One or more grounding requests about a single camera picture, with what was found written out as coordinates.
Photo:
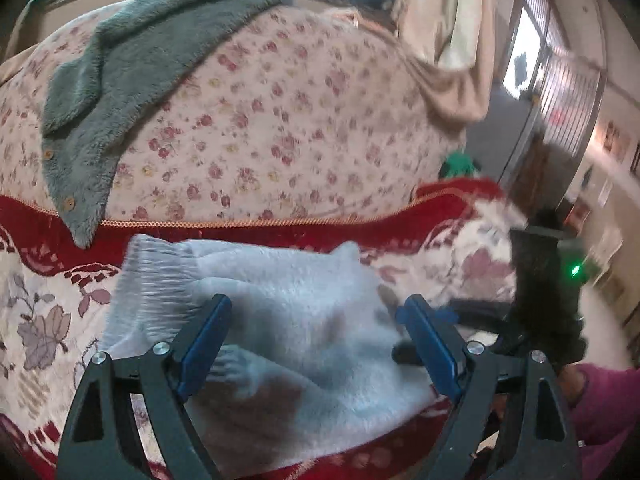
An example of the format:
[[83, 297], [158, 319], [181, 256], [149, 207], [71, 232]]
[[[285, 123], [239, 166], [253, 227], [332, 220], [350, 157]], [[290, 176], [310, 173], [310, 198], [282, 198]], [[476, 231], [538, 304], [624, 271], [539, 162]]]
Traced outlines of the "magenta right sleeve forearm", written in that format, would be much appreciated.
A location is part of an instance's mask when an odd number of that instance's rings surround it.
[[590, 363], [563, 367], [558, 375], [579, 449], [584, 479], [639, 477], [639, 371]]

